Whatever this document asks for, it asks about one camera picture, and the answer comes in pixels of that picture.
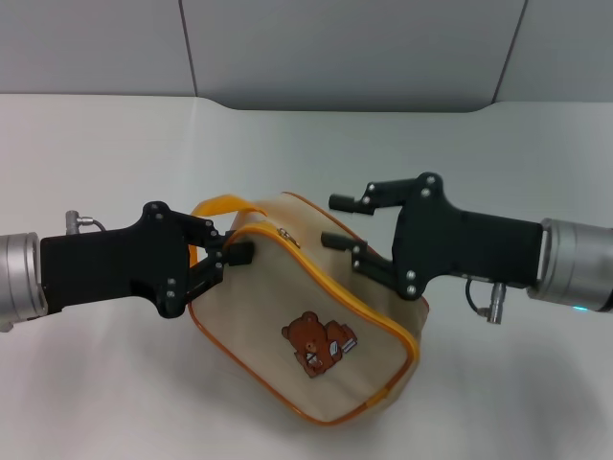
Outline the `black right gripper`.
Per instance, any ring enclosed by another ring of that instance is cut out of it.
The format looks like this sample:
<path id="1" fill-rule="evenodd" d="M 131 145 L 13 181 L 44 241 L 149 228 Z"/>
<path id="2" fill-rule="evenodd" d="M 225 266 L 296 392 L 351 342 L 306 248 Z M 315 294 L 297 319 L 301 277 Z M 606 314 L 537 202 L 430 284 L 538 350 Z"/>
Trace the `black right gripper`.
<path id="1" fill-rule="evenodd" d="M 461 210 L 443 191 L 442 178 L 370 182 L 362 197 L 333 194 L 333 211 L 372 216 L 400 207 L 392 245 L 393 263 L 363 240 L 323 232 L 321 244 L 350 252 L 352 270 L 409 300 L 421 297 L 440 276 L 467 277 L 513 288 L 536 283 L 543 227 L 536 222 Z"/>

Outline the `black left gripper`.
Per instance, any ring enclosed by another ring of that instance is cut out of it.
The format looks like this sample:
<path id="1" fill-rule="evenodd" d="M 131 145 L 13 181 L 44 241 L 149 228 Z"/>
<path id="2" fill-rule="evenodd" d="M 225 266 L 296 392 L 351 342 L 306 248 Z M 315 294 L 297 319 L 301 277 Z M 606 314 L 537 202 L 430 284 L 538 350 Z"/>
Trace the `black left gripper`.
<path id="1" fill-rule="evenodd" d="M 48 313 L 66 307 L 140 297 L 171 319 L 223 282 L 226 266 L 249 265 L 255 245 L 228 245 L 214 223 L 151 202 L 136 223 L 122 229 L 44 238 L 40 241 L 41 283 Z M 189 268 L 189 245 L 206 257 Z"/>

